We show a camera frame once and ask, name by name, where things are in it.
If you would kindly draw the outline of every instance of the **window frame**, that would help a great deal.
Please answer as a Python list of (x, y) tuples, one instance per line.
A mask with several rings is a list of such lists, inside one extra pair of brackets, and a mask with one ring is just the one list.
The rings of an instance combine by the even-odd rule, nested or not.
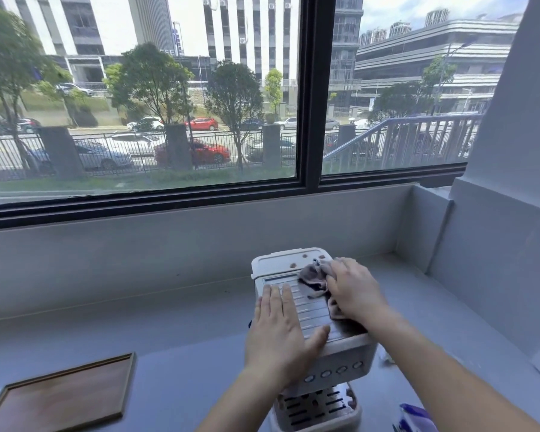
[(336, 0), (301, 0), (295, 177), (0, 204), (0, 229), (214, 206), (407, 182), (452, 184), (465, 162), (322, 175)]

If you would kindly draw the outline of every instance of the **cleaning cloth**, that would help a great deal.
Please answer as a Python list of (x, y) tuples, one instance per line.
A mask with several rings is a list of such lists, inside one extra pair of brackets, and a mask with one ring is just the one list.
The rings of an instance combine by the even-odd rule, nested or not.
[(326, 276), (331, 276), (336, 280), (336, 273), (332, 270), (330, 261), (320, 262), (314, 260), (311, 264), (302, 268), (298, 273), (301, 282), (307, 284), (314, 292), (308, 294), (309, 298), (318, 298), (325, 296), (327, 298), (328, 312), (333, 320), (345, 320), (346, 316), (341, 311), (336, 300), (328, 292), (328, 283)]

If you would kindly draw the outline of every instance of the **fence post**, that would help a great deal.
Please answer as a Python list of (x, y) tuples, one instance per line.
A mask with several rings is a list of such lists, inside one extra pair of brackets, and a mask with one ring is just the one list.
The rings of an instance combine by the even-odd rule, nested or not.
[(164, 126), (164, 130), (169, 166), (174, 170), (191, 170), (193, 161), (191, 146), (186, 137), (186, 126), (184, 124), (167, 124)]
[(264, 124), (262, 126), (262, 166), (275, 170), (282, 166), (280, 126)]
[[(342, 124), (338, 128), (338, 147), (346, 144), (351, 139), (356, 137), (356, 126), (354, 124)], [(359, 145), (352, 143), (349, 148), (340, 152), (340, 173), (350, 172), (350, 165), (353, 158), (353, 153), (356, 153), (356, 163), (358, 163)]]
[(44, 146), (46, 159), (61, 180), (74, 180), (86, 176), (80, 161), (74, 139), (67, 127), (38, 127), (38, 134)]

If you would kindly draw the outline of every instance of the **sky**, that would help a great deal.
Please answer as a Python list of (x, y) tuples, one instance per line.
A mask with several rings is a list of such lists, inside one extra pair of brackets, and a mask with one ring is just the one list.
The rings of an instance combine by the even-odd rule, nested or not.
[(364, 0), (360, 33), (376, 27), (388, 29), (399, 20), (419, 29), (424, 27), (426, 13), (436, 8), (448, 8), (451, 20), (476, 18), (480, 14), (487, 14), (485, 20), (495, 20), (524, 12), (527, 3), (528, 0)]

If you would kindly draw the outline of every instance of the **right hand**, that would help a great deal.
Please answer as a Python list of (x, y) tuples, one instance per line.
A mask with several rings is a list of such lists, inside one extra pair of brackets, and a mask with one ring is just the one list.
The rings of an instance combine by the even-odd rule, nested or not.
[(346, 317), (364, 325), (368, 317), (388, 308), (380, 285), (368, 268), (349, 257), (337, 257), (331, 267), (336, 280), (326, 277), (328, 290)]

